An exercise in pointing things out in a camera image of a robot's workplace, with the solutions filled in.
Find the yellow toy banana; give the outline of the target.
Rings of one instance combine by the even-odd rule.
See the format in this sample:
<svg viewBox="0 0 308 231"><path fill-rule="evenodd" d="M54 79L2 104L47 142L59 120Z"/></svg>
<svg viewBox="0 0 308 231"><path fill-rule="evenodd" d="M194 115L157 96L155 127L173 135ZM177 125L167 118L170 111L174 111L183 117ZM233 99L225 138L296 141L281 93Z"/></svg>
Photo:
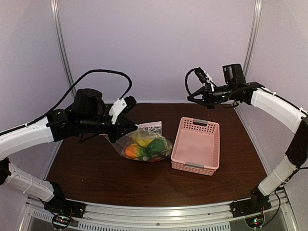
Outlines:
<svg viewBox="0 0 308 231"><path fill-rule="evenodd" d="M146 148L153 139L141 139L141 138L134 138L133 139L136 144L138 144L140 147Z"/></svg>

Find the orange toy tangerine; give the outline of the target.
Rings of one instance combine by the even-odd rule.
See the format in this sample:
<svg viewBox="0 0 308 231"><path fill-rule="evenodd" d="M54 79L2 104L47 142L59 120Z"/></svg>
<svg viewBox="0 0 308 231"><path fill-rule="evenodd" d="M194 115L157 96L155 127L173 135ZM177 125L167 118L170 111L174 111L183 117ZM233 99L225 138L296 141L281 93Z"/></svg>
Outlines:
<svg viewBox="0 0 308 231"><path fill-rule="evenodd" d="M130 145L125 149L125 155L129 159L135 159L138 157L138 145Z"/></svg>

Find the clear zip top bag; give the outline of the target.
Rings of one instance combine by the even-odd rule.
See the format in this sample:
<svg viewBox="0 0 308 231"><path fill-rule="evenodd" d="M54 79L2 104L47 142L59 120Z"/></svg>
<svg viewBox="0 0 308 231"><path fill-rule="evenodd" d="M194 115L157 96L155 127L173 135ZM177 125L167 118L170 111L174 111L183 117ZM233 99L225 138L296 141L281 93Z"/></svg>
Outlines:
<svg viewBox="0 0 308 231"><path fill-rule="evenodd" d="M136 131L112 144L120 156L141 162L157 162L171 157L173 144L162 135L162 122L138 125Z"/></svg>

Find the green toy bell pepper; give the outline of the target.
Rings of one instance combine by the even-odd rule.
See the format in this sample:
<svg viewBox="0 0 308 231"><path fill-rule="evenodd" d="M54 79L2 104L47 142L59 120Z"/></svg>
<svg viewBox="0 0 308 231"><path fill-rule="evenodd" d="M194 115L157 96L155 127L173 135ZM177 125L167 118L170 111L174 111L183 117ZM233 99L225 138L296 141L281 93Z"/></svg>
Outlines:
<svg viewBox="0 0 308 231"><path fill-rule="evenodd" d="M151 143L146 147L146 152L148 155L159 154L165 150L165 141L160 138L154 139Z"/></svg>

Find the pink perforated plastic basket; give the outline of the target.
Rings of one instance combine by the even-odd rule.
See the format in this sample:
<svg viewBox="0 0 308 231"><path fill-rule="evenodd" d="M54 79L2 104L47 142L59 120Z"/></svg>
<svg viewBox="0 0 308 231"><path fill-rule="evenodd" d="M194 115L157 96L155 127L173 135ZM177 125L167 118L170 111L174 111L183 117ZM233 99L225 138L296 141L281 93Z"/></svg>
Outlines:
<svg viewBox="0 0 308 231"><path fill-rule="evenodd" d="M171 154L171 167L212 176L219 169L219 162L219 123L182 117Z"/></svg>

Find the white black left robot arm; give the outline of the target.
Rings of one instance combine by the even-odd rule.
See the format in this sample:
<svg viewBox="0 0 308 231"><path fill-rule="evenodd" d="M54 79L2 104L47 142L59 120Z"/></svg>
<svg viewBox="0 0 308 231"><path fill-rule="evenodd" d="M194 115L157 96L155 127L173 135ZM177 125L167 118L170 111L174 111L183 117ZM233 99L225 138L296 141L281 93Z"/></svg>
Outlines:
<svg viewBox="0 0 308 231"><path fill-rule="evenodd" d="M37 122L1 132L0 183L50 203L59 214L66 213L69 202L61 187L22 171L10 162L9 156L32 146L84 136L86 133L93 137L106 134L109 141L114 143L138 128L125 117L135 105L135 98L128 96L116 100L106 111L101 92L79 89L73 103L66 109L51 110Z"/></svg>

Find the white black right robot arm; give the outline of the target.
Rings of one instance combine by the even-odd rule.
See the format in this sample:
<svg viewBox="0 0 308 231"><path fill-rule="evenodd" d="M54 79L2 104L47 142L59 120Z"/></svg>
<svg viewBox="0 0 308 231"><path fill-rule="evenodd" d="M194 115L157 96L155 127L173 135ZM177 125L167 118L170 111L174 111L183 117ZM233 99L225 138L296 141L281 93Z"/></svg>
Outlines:
<svg viewBox="0 0 308 231"><path fill-rule="evenodd" d="M269 195L286 184L308 159L308 113L258 82L247 82L240 64L223 66L225 85L214 84L210 75L200 67L191 69L203 86L195 92L186 88L188 101L213 109L216 105L234 101L260 109L283 125L294 137L278 166L256 186L247 201L247 209L257 212Z"/></svg>

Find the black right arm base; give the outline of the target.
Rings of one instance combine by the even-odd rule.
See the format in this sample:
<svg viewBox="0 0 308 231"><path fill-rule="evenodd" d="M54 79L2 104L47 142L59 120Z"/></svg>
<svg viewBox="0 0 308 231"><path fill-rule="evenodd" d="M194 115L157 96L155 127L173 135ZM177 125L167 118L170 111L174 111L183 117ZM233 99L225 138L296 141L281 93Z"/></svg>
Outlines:
<svg viewBox="0 0 308 231"><path fill-rule="evenodd" d="M256 186L250 193L250 198L241 201L234 200L230 204L234 218L260 213L262 209L270 209L269 195L263 195Z"/></svg>

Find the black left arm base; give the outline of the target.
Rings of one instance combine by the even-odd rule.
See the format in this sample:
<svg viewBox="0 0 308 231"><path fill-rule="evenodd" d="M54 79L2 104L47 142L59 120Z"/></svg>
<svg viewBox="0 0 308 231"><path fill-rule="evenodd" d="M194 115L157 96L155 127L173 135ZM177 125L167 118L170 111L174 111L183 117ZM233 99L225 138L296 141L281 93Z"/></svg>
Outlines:
<svg viewBox="0 0 308 231"><path fill-rule="evenodd" d="M50 212L66 215L73 218L83 218L85 204L67 200L61 186L58 183L49 181L53 187L53 198L44 202L44 208Z"/></svg>

